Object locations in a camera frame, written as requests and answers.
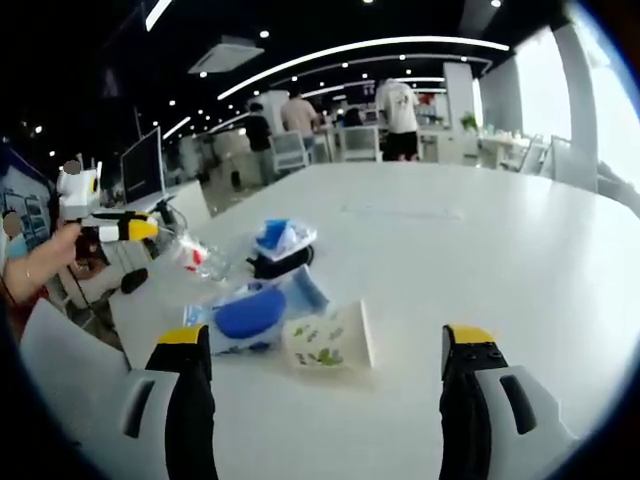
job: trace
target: paper cup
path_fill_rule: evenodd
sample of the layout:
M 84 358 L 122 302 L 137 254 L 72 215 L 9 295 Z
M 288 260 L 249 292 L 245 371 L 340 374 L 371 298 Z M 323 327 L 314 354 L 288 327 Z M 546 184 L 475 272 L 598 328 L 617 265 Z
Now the paper cup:
M 330 316 L 286 322 L 282 344 L 287 362 L 298 369 L 362 370 L 373 366 L 362 301 Z

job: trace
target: human hand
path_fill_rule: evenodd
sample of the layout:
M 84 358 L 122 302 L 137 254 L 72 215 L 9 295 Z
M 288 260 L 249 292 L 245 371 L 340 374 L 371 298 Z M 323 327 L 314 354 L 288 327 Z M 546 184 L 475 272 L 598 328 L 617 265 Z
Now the human hand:
M 80 225 L 65 225 L 28 256 L 7 261 L 4 282 L 13 300 L 20 303 L 75 260 Z

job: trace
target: plastic wrapper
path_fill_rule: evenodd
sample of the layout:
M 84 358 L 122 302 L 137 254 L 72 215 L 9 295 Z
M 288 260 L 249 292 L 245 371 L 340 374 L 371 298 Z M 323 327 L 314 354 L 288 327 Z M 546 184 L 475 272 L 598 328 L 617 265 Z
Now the plastic wrapper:
M 205 245 L 187 231 L 176 235 L 172 248 L 174 261 L 185 270 L 205 280 L 220 282 L 227 279 L 231 259 L 222 249 Z
M 311 245 L 318 237 L 316 229 L 295 220 L 267 220 L 256 237 L 255 249 L 273 262 Z
M 218 314 L 230 303 L 257 295 L 268 289 L 277 289 L 285 300 L 285 307 L 278 320 L 268 328 L 244 338 L 231 338 L 219 328 Z M 189 327 L 197 324 L 209 326 L 209 343 L 212 355 L 229 353 L 243 353 L 263 351 L 277 343 L 285 322 L 306 317 L 308 315 L 322 315 L 329 300 L 322 289 L 313 281 L 306 266 L 280 277 L 275 281 L 254 281 L 242 285 L 224 294 L 218 295 L 200 305 L 184 307 L 184 325 Z M 249 318 L 237 317 L 238 322 Z

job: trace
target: potted plant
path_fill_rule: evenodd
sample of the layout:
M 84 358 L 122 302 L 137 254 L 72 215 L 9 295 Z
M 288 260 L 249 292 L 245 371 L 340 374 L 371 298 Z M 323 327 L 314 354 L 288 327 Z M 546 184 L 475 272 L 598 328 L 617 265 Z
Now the potted plant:
M 460 123 L 462 123 L 462 128 L 464 128 L 465 131 L 475 130 L 476 133 L 478 132 L 476 117 L 472 113 L 467 112 L 467 114 L 460 119 Z

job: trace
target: white t-shirt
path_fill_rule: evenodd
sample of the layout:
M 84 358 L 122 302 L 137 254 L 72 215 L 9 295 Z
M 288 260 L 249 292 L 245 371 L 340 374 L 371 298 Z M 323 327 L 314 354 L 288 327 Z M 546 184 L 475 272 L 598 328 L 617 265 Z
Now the white t-shirt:
M 389 80 L 378 88 L 376 104 L 384 111 L 391 133 L 418 131 L 415 106 L 420 102 L 406 83 Z
M 311 122 L 318 114 L 308 101 L 302 98 L 292 98 L 282 106 L 280 115 L 287 131 L 298 130 L 303 137 L 313 135 Z

